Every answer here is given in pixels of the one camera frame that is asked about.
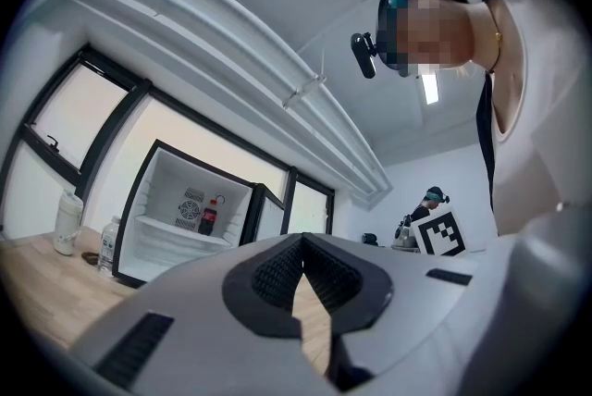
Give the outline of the dark cola bottle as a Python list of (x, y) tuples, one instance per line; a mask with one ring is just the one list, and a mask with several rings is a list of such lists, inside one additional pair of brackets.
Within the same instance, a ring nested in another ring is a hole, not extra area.
[(203, 210), (202, 218), (198, 227), (198, 232), (205, 236), (210, 236), (214, 230), (217, 217), (217, 200), (212, 199), (209, 205)]

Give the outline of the clear water bottle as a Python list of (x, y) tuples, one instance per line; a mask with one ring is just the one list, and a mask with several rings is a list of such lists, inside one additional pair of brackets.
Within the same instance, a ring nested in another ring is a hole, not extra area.
[(97, 266), (101, 275), (106, 278), (112, 277), (113, 259), (119, 224), (120, 217), (113, 216), (110, 222), (103, 228), (101, 235), (101, 247)]

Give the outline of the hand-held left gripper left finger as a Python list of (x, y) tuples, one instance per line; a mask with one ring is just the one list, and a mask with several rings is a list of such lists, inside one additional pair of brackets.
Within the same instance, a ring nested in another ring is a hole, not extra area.
[(187, 262), (101, 316), (70, 351), (122, 396), (333, 396), (291, 311), (301, 276), (296, 235)]

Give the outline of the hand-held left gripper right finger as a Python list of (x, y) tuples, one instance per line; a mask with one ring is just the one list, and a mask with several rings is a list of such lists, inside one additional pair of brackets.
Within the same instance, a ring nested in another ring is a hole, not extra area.
[(323, 377), (303, 393), (458, 393), (490, 312), (479, 298), (490, 250), (389, 251), (302, 235), (306, 277), (331, 317)]

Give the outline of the person's body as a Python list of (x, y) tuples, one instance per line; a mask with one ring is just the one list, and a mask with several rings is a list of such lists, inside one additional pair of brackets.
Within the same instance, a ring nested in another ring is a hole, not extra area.
[(475, 113), (499, 235), (592, 200), (592, 35), (574, 0), (380, 0), (376, 56), (485, 72)]

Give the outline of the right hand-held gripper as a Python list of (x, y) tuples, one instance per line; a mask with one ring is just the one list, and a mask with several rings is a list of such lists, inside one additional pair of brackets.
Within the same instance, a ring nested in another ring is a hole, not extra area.
[(452, 207), (442, 207), (428, 217), (403, 221), (391, 245), (393, 249), (435, 256), (468, 253), (464, 232)]

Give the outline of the ceiling light panel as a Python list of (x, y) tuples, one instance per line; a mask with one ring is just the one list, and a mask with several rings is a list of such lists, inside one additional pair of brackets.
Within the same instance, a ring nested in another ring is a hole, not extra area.
[(435, 73), (422, 74), (421, 80), (425, 92), (425, 102), (428, 105), (437, 103), (439, 100), (437, 75)]

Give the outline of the black mini fridge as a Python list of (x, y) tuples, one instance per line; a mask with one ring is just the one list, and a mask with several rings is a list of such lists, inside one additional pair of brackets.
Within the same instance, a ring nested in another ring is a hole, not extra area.
[[(198, 232), (217, 200), (210, 236)], [(139, 288), (170, 268), (279, 235), (284, 204), (249, 182), (157, 140), (144, 158), (121, 218), (112, 274)]]

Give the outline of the white ceiling pipe run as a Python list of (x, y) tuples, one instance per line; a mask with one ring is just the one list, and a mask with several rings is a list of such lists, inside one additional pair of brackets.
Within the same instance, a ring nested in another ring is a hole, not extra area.
[(281, 140), (374, 207), (392, 184), (363, 134), (312, 70), (263, 21), (236, 0), (110, 0), (173, 36), (173, 56), (204, 54), (217, 80)]

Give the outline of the black framed window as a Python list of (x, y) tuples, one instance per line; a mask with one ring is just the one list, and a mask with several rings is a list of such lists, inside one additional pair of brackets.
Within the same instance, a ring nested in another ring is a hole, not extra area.
[(332, 233), (335, 191), (295, 167), (289, 172), (285, 205), (286, 232)]
[(284, 197), (288, 166), (154, 86), (134, 92), (77, 55), (33, 61), (21, 49), (0, 68), (0, 231), (51, 232), (63, 191), (80, 192), (83, 225), (101, 230), (124, 210), (155, 140)]

